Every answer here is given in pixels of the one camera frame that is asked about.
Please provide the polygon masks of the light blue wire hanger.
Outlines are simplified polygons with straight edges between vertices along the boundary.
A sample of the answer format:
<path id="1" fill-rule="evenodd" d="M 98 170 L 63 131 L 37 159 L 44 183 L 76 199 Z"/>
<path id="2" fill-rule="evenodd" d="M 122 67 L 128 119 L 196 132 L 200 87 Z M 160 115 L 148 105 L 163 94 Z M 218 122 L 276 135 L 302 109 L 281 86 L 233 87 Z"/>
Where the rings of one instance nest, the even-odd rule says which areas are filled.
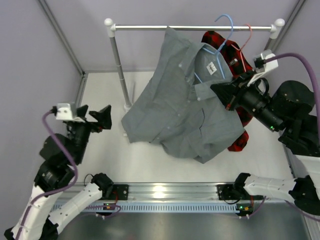
<path id="1" fill-rule="evenodd" d="M 222 17 L 228 18 L 229 23 L 230 23 L 230 33 L 229 33 L 228 37 L 224 39 L 224 41 L 220 44 L 219 48 L 215 50 L 215 52 L 212 52 L 212 51 L 208 50 L 208 49 L 205 48 L 205 47 L 202 47 L 202 50 L 210 53 L 211 55 L 216 56 L 216 61 L 217 61 L 217 65 L 218 65 L 218 67 L 219 67 L 220 73 L 221 73 L 221 75 L 222 75 L 222 78 L 225 79 L 226 76 L 225 76 L 224 70 L 223 70 L 223 68 L 222 68 L 222 65 L 221 65 L 221 62 L 220 62 L 220 59 L 219 59 L 219 55 L 221 55 L 221 50 L 222 50 L 222 48 L 224 47 L 224 45 L 226 44 L 227 40 L 232 36 L 232 34 L 233 34 L 233 32 L 234 32 L 234 23 L 233 23 L 232 18 L 231 18 L 228 14 L 226 14 L 226 13 L 221 14 L 218 18 L 216 18 L 216 19 L 215 19 L 215 22 L 217 22 L 217 21 L 218 21 L 220 18 L 222 18 Z"/>

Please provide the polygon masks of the grey button-up shirt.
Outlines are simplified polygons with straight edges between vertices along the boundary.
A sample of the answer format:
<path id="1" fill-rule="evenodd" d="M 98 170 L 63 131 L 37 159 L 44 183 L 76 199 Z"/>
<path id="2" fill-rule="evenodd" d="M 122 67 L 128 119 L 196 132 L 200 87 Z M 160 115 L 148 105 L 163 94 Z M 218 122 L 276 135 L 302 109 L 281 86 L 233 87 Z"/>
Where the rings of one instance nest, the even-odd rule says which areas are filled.
<path id="1" fill-rule="evenodd" d="M 153 76 L 121 120 L 129 142 L 160 145 L 175 158 L 210 161 L 245 131 L 238 113 L 211 90 L 232 78 L 214 47 L 168 27 Z"/>

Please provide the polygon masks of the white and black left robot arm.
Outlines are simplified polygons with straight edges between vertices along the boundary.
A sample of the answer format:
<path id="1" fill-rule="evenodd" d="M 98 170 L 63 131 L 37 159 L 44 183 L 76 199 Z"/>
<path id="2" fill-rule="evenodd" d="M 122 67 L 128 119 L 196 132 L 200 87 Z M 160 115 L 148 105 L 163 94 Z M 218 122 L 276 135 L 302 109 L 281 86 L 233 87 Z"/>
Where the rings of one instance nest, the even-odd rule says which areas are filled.
<path id="1" fill-rule="evenodd" d="M 55 240 L 90 204 L 113 195 L 114 182 L 105 173 L 98 173 L 83 190 L 52 211 L 62 193 L 76 184 L 78 165 L 82 163 L 90 135 L 112 128 L 110 105 L 99 111 L 88 108 L 60 103 L 42 116 L 49 133 L 39 153 L 44 161 L 18 223 L 4 232 L 7 240 Z"/>

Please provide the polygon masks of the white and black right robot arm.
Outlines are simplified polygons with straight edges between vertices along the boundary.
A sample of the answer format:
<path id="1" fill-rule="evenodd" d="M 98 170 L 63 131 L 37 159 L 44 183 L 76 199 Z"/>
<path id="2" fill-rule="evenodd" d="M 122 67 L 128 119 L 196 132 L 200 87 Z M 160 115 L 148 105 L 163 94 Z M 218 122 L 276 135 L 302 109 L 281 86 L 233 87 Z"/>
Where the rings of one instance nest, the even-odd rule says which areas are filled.
<path id="1" fill-rule="evenodd" d="M 320 139 L 318 118 L 310 114 L 315 105 L 314 93 L 299 81 L 287 80 L 270 95 L 268 80 L 260 77 L 249 83 L 253 76 L 253 71 L 248 71 L 231 82 L 211 84 L 210 89 L 228 111 L 241 107 L 270 131 L 281 132 L 278 141 L 302 162 L 307 175 L 276 179 L 242 172 L 229 193 L 241 200 L 249 196 L 280 199 L 318 216 Z"/>

